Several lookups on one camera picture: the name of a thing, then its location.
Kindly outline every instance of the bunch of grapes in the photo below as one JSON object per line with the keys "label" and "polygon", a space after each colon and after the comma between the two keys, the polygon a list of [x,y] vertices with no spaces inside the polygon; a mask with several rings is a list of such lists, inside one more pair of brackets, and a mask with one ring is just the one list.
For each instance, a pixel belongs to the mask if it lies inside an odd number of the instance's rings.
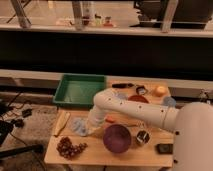
{"label": "bunch of grapes", "polygon": [[68,137],[63,137],[58,143],[57,150],[60,156],[63,156],[66,159],[71,159],[74,156],[82,153],[86,147],[87,147],[86,143],[73,145]]}

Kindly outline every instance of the purple bowl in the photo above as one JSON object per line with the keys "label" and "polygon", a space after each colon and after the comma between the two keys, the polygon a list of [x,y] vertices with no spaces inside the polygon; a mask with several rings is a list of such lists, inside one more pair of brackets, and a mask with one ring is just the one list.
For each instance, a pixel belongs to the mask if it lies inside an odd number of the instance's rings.
{"label": "purple bowl", "polygon": [[113,153],[123,153],[131,145],[131,134],[129,130],[119,124],[113,124],[106,128],[103,142],[105,147]]}

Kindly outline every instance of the bowl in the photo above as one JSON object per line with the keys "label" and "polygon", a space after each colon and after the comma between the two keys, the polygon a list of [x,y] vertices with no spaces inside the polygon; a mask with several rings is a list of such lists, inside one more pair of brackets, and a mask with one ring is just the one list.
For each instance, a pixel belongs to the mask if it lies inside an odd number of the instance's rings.
{"label": "bowl", "polygon": [[149,101],[142,95],[132,95],[128,98],[128,100],[142,103],[149,103]]}
{"label": "bowl", "polygon": [[131,134],[125,126],[113,124],[105,129],[103,143],[112,153],[124,153],[131,145]]}

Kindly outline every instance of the food item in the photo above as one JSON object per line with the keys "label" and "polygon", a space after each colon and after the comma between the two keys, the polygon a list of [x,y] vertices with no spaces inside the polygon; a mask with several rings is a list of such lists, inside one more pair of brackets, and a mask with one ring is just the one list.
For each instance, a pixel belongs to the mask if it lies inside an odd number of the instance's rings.
{"label": "food item", "polygon": [[67,121],[69,120],[70,113],[62,112],[59,115],[58,121],[55,126],[54,136],[58,136],[62,129],[66,126]]}
{"label": "food item", "polygon": [[105,121],[109,123],[114,123],[116,120],[112,116],[106,116]]}
{"label": "food item", "polygon": [[164,86],[157,86],[154,90],[154,94],[158,97],[161,97],[166,94],[166,87]]}
{"label": "food item", "polygon": [[60,156],[70,160],[76,155],[82,153],[86,147],[88,147],[86,143],[73,145],[72,141],[68,137],[63,137],[57,145],[57,150]]}

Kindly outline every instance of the metal bar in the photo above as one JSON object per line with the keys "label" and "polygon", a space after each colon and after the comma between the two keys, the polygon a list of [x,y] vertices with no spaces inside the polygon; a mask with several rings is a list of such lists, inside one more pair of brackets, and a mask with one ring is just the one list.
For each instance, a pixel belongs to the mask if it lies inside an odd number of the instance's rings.
{"label": "metal bar", "polygon": [[[31,2],[31,0],[28,0],[24,5],[23,5],[23,8],[25,8],[29,3]],[[6,23],[10,23],[14,17],[16,16],[16,13],[13,14],[13,16],[6,22]]]}
{"label": "metal bar", "polygon": [[20,153],[25,153],[28,151],[35,151],[38,153],[42,153],[43,152],[43,146],[38,144],[38,145],[31,145],[31,146],[27,146],[27,147],[21,147],[21,148],[15,148],[12,150],[7,150],[7,151],[2,151],[0,152],[0,159],[4,158],[4,157],[9,157],[9,156],[13,156],[13,155],[17,155]]}
{"label": "metal bar", "polygon": [[164,19],[163,19],[163,23],[161,27],[163,33],[168,33],[171,29],[172,20],[174,18],[175,11],[178,6],[178,2],[179,0],[169,0],[167,4],[167,8],[165,11],[165,15],[164,15]]}
{"label": "metal bar", "polygon": [[73,15],[75,19],[75,28],[76,30],[83,29],[83,20],[82,20],[82,11],[81,11],[81,2],[72,1]]}
{"label": "metal bar", "polygon": [[11,0],[11,3],[13,5],[13,8],[16,12],[16,15],[18,16],[19,25],[22,28],[30,28],[31,23],[30,20],[27,18],[24,9],[21,5],[21,2],[19,0]]}

